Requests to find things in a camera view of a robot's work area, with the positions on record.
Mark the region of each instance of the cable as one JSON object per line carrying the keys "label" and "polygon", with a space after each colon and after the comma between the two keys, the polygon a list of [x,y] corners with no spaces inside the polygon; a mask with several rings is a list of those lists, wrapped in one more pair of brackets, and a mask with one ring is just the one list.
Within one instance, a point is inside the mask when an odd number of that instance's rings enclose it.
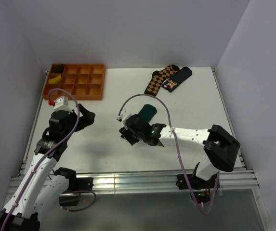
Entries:
{"label": "cable", "polygon": [[80,191],[74,191],[74,192],[69,192],[69,193],[92,193],[92,194],[94,195],[94,199],[92,200],[92,202],[91,202],[88,206],[86,206],[86,207],[84,207],[84,208],[80,208],[80,209],[69,209],[69,208],[62,207],[62,209],[66,210],[66,211],[68,211],[68,212],[80,212],[80,211],[83,211],[83,210],[85,210],[85,209],[91,207],[91,206],[95,203],[96,197],[97,197],[97,195],[96,195],[95,192],[89,191],[89,190],[80,190]]}
{"label": "cable", "polygon": [[131,100],[131,99],[133,99],[133,98],[135,98],[135,97],[138,97],[138,96],[149,96],[149,97],[152,97],[152,98],[158,100],[158,101],[164,106],[164,108],[166,109],[167,115],[168,115],[168,123],[169,123],[169,126],[170,126],[170,128],[171,128],[171,132],[173,133],[173,136],[174,136],[174,139],[175,139],[175,146],[176,146],[176,152],[177,152],[178,160],[179,160],[179,162],[180,162],[181,169],[182,169],[182,172],[183,172],[183,174],[184,174],[185,181],[186,181],[186,183],[187,183],[187,186],[188,186],[188,189],[189,189],[189,191],[190,191],[190,194],[191,194],[191,196],[192,196],[192,198],[193,198],[193,200],[194,200],[194,202],[195,202],[195,205],[197,206],[198,210],[199,210],[202,214],[204,214],[204,215],[209,214],[210,211],[211,211],[211,208],[212,208],[212,206],[213,206],[213,203],[214,203],[215,195],[216,195],[216,193],[218,192],[218,189],[219,189],[219,184],[218,184],[218,182],[219,182],[219,172],[217,173],[217,178],[216,178],[216,182],[215,182],[215,186],[214,186],[214,192],[213,192],[213,193],[211,194],[211,196],[210,196],[210,201],[209,201],[210,206],[209,206],[209,208],[208,208],[207,211],[204,211],[203,208],[202,208],[202,206],[197,202],[197,199],[196,199],[196,197],[195,197],[195,194],[194,194],[194,192],[193,192],[193,190],[192,190],[192,187],[191,187],[191,185],[190,185],[188,176],[187,176],[187,174],[186,174],[186,170],[185,170],[185,167],[184,167],[184,164],[183,164],[183,161],[182,161],[182,157],[181,157],[181,151],[180,151],[180,146],[179,146],[179,143],[178,143],[178,139],[177,139],[177,136],[176,136],[176,133],[175,133],[174,129],[172,129],[173,127],[172,127],[172,124],[171,124],[170,112],[169,112],[167,106],[165,105],[165,103],[164,103],[162,100],[160,100],[159,98],[157,98],[157,97],[155,97],[155,96],[152,96],[152,95],[147,95],[147,94],[137,94],[137,95],[133,95],[133,96],[131,96],[129,99],[127,99],[127,100],[125,101],[125,103],[121,106],[118,115],[121,114],[121,111],[123,110],[124,106],[127,104],[127,102],[128,102],[129,100]]}
{"label": "cable", "polygon": [[71,135],[75,132],[77,126],[78,126],[78,123],[79,123],[79,118],[80,118],[80,109],[79,109],[79,104],[76,100],[76,98],[70,94],[68,91],[64,90],[64,89],[60,89],[60,88],[55,88],[55,89],[52,89],[50,92],[49,92],[49,100],[50,100],[50,97],[51,97],[51,93],[56,91],[56,90],[59,90],[59,91],[62,91],[62,92],[65,92],[67,95],[69,95],[72,100],[75,102],[76,104],[76,107],[77,107],[77,120],[76,120],[76,123],[74,125],[74,127],[72,128],[72,130],[68,133],[67,136],[65,136],[60,142],[58,142],[52,149],[50,149],[49,151],[47,151],[47,153],[37,162],[37,164],[35,165],[34,167],[34,171],[32,171],[30,173],[30,175],[28,176],[25,184],[23,185],[20,193],[18,194],[17,196],[17,199],[15,200],[14,202],[14,205],[12,206],[11,210],[8,212],[3,224],[2,224],[2,228],[0,231],[5,231],[5,227],[6,227],[6,223],[8,222],[8,219],[9,217],[11,216],[11,214],[14,212],[15,208],[16,208],[16,205],[19,203],[21,197],[23,196],[24,192],[26,191],[26,188],[28,187],[29,183],[31,182],[35,172],[37,171],[37,169],[39,168],[40,164],[43,162],[43,160],[48,156],[50,155],[50,153],[52,153],[57,147],[59,147],[63,142],[67,141]]}

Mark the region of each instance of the wooden box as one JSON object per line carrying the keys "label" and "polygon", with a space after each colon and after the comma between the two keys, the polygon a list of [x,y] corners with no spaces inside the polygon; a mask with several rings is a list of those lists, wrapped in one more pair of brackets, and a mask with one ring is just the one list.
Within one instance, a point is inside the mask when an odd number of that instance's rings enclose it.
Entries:
{"label": "wooden box", "polygon": [[[52,71],[62,64],[52,64],[48,79],[43,91],[43,98],[48,100],[49,92],[54,88],[61,88],[71,93],[77,100],[102,100],[105,65],[104,64],[65,64],[63,71]],[[49,84],[49,79],[60,75],[61,82]],[[66,95],[62,91],[54,91],[51,99]]]}

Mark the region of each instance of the purple cable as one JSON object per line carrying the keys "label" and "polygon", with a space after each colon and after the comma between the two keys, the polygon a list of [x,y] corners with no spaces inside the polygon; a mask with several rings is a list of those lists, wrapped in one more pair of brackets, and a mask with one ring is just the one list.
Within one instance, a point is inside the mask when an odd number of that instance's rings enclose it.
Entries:
{"label": "purple cable", "polygon": [[[60,90],[60,91],[62,91],[62,92],[65,92],[65,93],[68,94],[68,95],[73,99],[73,101],[75,102],[76,107],[77,107],[77,111],[78,111],[76,123],[75,123],[74,127],[72,128],[72,130],[70,131],[70,133],[69,133],[67,136],[65,136],[60,142],[58,142],[52,149],[50,149],[49,151],[47,151],[47,153],[37,162],[37,164],[36,164],[35,167],[34,167],[34,170],[35,170],[35,171],[30,173],[30,175],[29,175],[29,177],[27,178],[27,180],[26,180],[24,186],[23,186],[22,189],[21,189],[21,192],[18,194],[17,199],[15,200],[15,203],[16,203],[16,204],[19,203],[21,197],[23,196],[23,193],[25,192],[26,188],[28,187],[30,181],[32,180],[32,178],[33,178],[35,172],[37,171],[38,167],[39,167],[40,164],[43,162],[43,160],[44,160],[51,152],[53,152],[58,146],[60,146],[64,141],[68,140],[68,139],[70,138],[70,136],[75,132],[75,130],[76,130],[77,126],[78,126],[78,122],[79,122],[79,118],[80,118],[80,110],[79,110],[79,104],[78,104],[77,100],[76,100],[75,97],[74,97],[72,94],[70,94],[68,91],[66,91],[66,90],[64,90],[64,89],[60,89],[60,88],[52,89],[52,90],[49,92],[49,100],[50,100],[51,93],[52,93],[53,91],[56,91],[56,90]],[[13,211],[14,211],[15,208],[16,208],[16,207],[13,205],[12,208],[11,208],[11,210],[10,210],[9,213],[7,214],[5,220],[4,220],[3,224],[2,224],[1,231],[5,231],[6,223],[8,222],[8,219],[9,219],[9,217],[11,216],[11,214],[13,213]]]}
{"label": "purple cable", "polygon": [[218,191],[218,189],[219,189],[219,184],[218,184],[218,182],[219,182],[219,172],[217,173],[216,183],[215,183],[215,185],[214,185],[214,192],[213,192],[213,193],[211,194],[211,196],[210,196],[210,201],[207,202],[207,203],[205,203],[205,204],[208,204],[208,203],[209,203],[210,206],[209,206],[209,208],[208,208],[207,211],[204,211],[203,208],[202,208],[202,206],[197,202],[197,199],[196,199],[196,197],[195,197],[195,194],[194,194],[194,192],[193,192],[193,190],[192,190],[192,187],[191,187],[191,185],[190,185],[188,176],[187,176],[187,174],[186,174],[186,170],[185,170],[185,167],[184,167],[184,164],[183,164],[183,161],[182,161],[182,157],[181,157],[181,151],[180,151],[180,146],[179,146],[179,143],[178,143],[178,139],[177,139],[177,136],[176,136],[175,131],[172,129],[170,112],[169,112],[167,106],[165,105],[165,103],[164,103],[162,100],[160,100],[159,98],[157,98],[157,97],[155,97],[155,96],[152,96],[152,95],[147,95],[147,94],[137,94],[137,95],[133,95],[133,96],[131,96],[128,100],[126,100],[125,103],[121,106],[118,115],[121,114],[121,111],[123,110],[124,106],[127,104],[127,102],[128,102],[129,100],[131,100],[131,99],[133,99],[133,98],[135,98],[135,97],[138,97],[138,96],[149,96],[149,97],[152,97],[152,98],[158,100],[159,102],[161,102],[161,104],[162,104],[162,105],[164,106],[164,108],[166,109],[167,114],[168,114],[169,126],[170,126],[170,128],[171,128],[171,131],[172,131],[172,133],[173,133],[173,135],[174,135],[174,139],[175,139],[175,146],[176,146],[176,152],[177,152],[178,160],[179,160],[179,162],[180,162],[181,169],[182,169],[182,172],[183,172],[183,174],[184,174],[185,181],[186,181],[186,183],[187,183],[187,186],[188,186],[188,189],[189,189],[189,191],[190,191],[190,194],[191,194],[191,196],[192,196],[192,198],[193,198],[193,200],[194,200],[194,202],[195,202],[195,205],[197,206],[198,210],[199,210],[202,214],[204,214],[204,215],[209,214],[210,211],[211,211],[211,208],[212,208],[212,206],[213,206],[213,203],[214,203],[215,195],[216,195],[216,193],[217,193],[217,191]]}
{"label": "purple cable", "polygon": [[64,207],[62,207],[62,209],[66,210],[66,211],[68,211],[68,212],[80,212],[80,211],[83,211],[83,210],[85,210],[85,209],[91,207],[91,206],[95,203],[96,197],[97,197],[96,193],[94,193],[93,191],[89,191],[89,190],[74,191],[74,192],[69,192],[69,193],[92,193],[92,194],[94,195],[94,199],[92,200],[92,202],[91,202],[88,206],[86,206],[86,207],[84,207],[84,208],[80,208],[80,209],[69,209],[69,208],[64,208]]}

